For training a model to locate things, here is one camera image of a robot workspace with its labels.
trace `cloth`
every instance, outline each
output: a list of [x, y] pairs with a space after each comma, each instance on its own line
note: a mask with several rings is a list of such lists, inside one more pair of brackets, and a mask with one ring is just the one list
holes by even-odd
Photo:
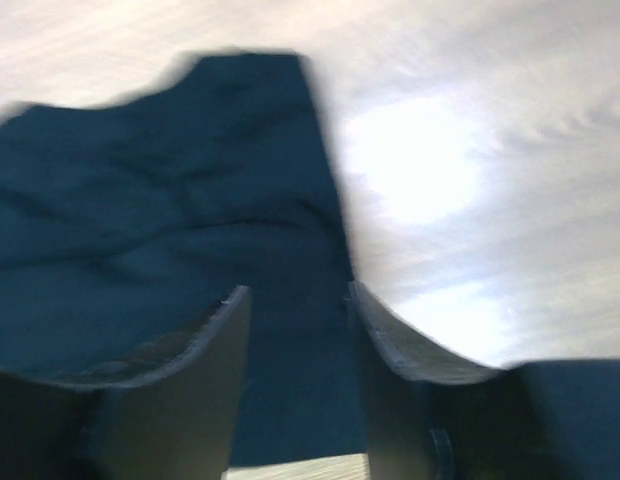
[[0, 368], [86, 371], [244, 284], [254, 305], [235, 463], [361, 451], [351, 279], [295, 55], [203, 57], [129, 103], [33, 105], [0, 126]]

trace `tabletop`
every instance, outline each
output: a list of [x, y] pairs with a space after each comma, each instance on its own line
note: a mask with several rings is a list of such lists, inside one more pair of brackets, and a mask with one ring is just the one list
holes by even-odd
[[0, 0], [0, 119], [228, 47], [308, 57], [357, 276], [404, 322], [493, 366], [620, 357], [620, 0]]

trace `wooden table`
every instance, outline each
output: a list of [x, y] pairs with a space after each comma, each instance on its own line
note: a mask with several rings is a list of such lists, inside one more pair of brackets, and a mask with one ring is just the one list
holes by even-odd
[[[224, 47], [311, 59], [358, 276], [404, 321], [490, 365], [620, 356], [620, 0], [0, 1], [0, 118]], [[363, 476], [323, 462], [269, 468]]]

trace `table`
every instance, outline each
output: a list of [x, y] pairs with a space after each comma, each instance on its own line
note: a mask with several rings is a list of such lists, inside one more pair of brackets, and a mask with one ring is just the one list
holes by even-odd
[[0, 118], [228, 46], [311, 59], [358, 277], [406, 323], [493, 366], [620, 357], [620, 0], [0, 2]]

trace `wood grain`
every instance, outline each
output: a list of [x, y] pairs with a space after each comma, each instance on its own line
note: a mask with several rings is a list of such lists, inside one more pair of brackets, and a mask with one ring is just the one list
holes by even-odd
[[620, 356], [620, 0], [0, 0], [0, 118], [236, 47], [311, 59], [358, 275], [402, 319], [490, 365]]

